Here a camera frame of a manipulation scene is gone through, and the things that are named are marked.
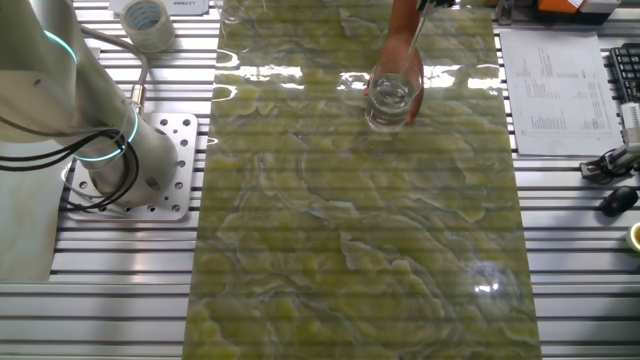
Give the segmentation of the person left hand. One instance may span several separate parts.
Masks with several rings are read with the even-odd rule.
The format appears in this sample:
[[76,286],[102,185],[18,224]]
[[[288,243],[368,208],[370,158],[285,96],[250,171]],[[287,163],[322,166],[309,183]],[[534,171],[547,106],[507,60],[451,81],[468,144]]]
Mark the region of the person left hand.
[[370,73],[366,88],[365,117],[378,132],[398,132],[411,123],[423,100],[423,64],[411,40],[392,37]]

